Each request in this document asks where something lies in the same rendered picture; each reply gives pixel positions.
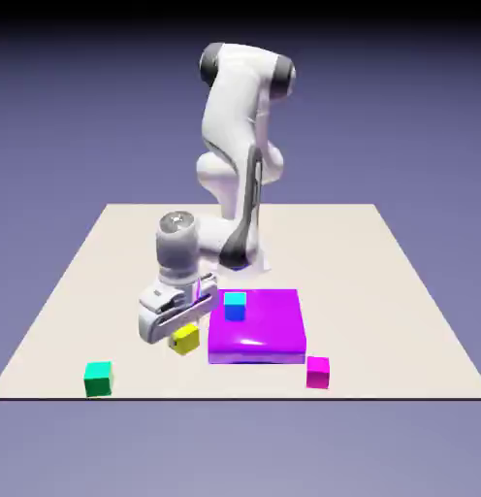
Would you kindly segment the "small green cube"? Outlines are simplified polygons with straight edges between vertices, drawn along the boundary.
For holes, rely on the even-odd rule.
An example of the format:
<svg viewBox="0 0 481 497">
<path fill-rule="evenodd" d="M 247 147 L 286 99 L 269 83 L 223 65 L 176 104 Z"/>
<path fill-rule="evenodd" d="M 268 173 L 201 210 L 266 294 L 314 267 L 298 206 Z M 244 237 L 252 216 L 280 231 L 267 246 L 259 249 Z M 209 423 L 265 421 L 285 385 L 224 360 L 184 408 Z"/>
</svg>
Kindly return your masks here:
<svg viewBox="0 0 481 497">
<path fill-rule="evenodd" d="M 112 363 L 110 361 L 88 362 L 85 366 L 84 389 L 87 397 L 112 394 Z"/>
</svg>

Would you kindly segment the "small yellow cube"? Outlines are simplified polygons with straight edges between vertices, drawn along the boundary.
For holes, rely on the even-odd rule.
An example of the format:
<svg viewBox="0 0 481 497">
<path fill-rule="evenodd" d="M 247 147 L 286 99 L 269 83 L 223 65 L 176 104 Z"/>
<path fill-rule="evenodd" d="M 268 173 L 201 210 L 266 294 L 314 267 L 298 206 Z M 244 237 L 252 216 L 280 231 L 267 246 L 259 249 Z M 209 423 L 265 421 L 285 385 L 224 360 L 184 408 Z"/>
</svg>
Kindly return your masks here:
<svg viewBox="0 0 481 497">
<path fill-rule="evenodd" d="M 180 355 L 186 355 L 200 345 L 200 329 L 195 323 L 180 327 L 169 338 L 169 347 Z"/>
</svg>

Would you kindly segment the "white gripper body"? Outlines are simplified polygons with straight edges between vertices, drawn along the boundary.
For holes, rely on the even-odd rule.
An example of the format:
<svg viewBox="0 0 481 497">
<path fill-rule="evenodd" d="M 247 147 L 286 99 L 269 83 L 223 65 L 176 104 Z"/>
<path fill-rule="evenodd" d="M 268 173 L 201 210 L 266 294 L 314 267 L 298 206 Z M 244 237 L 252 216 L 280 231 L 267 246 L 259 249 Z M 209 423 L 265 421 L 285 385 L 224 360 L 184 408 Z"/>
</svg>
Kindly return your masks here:
<svg viewBox="0 0 481 497">
<path fill-rule="evenodd" d="M 202 290 L 194 301 L 187 301 L 187 294 L 169 286 L 157 294 L 147 288 L 139 299 L 138 324 L 140 337 L 149 344 L 155 344 L 169 337 L 180 327 L 199 320 L 210 313 L 218 303 L 216 285 Z"/>
</svg>

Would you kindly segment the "small blue cube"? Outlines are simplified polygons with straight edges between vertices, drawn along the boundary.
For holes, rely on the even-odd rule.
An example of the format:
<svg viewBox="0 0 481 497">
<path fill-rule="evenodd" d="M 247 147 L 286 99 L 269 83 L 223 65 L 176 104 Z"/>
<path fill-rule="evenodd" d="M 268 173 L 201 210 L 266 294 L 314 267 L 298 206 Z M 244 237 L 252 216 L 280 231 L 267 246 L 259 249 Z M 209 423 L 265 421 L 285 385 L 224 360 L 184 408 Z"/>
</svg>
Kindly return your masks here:
<svg viewBox="0 0 481 497">
<path fill-rule="evenodd" d="M 226 291 L 223 298 L 224 317 L 228 321 L 243 321 L 246 316 L 245 291 Z"/>
</svg>

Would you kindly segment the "large purple box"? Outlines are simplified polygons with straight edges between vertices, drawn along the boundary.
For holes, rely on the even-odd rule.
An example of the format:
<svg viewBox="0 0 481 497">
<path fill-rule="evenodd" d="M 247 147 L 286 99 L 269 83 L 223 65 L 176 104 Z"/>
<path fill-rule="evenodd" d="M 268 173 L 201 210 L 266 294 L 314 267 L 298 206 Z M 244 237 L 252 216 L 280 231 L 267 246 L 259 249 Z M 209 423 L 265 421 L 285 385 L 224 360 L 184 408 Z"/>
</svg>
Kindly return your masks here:
<svg viewBox="0 0 481 497">
<path fill-rule="evenodd" d="M 243 321 L 224 317 L 226 291 L 245 291 Z M 210 314 L 208 362 L 211 364 L 303 364 L 306 335 L 298 291 L 294 288 L 221 289 Z"/>
</svg>

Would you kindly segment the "small magenta cube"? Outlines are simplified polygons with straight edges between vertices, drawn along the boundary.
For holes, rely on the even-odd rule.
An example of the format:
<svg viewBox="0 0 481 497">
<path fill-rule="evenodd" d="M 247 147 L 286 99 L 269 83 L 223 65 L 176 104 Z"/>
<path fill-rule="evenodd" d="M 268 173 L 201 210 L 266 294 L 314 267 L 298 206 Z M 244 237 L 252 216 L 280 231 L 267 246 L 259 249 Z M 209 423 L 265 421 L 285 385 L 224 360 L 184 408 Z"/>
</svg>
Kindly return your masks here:
<svg viewBox="0 0 481 497">
<path fill-rule="evenodd" d="M 309 356 L 306 360 L 306 387 L 328 389 L 330 361 L 328 357 Z"/>
</svg>

